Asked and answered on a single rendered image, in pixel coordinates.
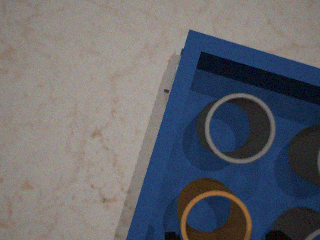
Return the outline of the grey metal bushing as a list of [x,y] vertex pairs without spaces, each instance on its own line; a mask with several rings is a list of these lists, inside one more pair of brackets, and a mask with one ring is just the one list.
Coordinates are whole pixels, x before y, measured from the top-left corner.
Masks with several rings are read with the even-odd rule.
[[[210,135],[210,122],[216,109],[223,103],[239,106],[247,114],[250,133],[246,142],[231,152],[220,152]],[[273,144],[276,124],[270,108],[258,97],[246,93],[234,93],[207,104],[200,112],[197,135],[201,144],[219,158],[234,164],[247,164],[264,156]]]
[[312,240],[320,235],[320,213],[307,207],[294,207],[283,212],[272,230],[281,230],[292,240]]
[[298,177],[320,187],[320,125],[304,128],[294,136],[288,158]]

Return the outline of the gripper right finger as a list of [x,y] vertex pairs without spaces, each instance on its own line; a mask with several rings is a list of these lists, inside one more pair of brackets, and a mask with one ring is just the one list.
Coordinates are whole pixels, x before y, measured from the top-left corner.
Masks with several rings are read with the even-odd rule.
[[266,234],[265,240],[292,240],[284,232],[279,231],[269,231],[269,234]]

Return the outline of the blue crate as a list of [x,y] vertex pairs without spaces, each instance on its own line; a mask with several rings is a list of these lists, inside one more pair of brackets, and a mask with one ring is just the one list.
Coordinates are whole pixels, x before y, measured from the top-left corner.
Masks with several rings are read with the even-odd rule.
[[[247,164],[227,162],[200,142],[196,125],[210,102],[234,93],[261,99],[276,124],[272,146]],[[320,125],[320,68],[189,29],[157,139],[126,240],[183,240],[177,201],[183,188],[200,178],[222,182],[247,207],[250,240],[265,240],[277,218],[294,207],[320,213],[320,187],[298,177],[288,150],[304,128]],[[223,103],[214,112],[210,135],[220,152],[240,148],[250,133],[247,114]],[[210,196],[187,216],[195,230],[210,232],[227,221],[230,199]]]

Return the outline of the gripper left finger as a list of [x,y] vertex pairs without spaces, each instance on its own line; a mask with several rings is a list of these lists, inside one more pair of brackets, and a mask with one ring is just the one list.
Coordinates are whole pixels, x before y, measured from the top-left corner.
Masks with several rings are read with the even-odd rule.
[[165,240],[181,240],[180,235],[176,235],[175,232],[165,232]]

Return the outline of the bronze bushing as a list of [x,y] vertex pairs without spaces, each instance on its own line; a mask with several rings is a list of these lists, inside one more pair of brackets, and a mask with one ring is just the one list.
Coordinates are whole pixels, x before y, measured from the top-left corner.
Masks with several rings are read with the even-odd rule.
[[[217,230],[210,232],[195,230],[187,224],[187,216],[198,201],[210,196],[229,198],[231,204],[230,215],[224,225]],[[177,213],[183,240],[250,240],[252,220],[247,207],[228,187],[218,180],[200,178],[187,184],[178,197]]]

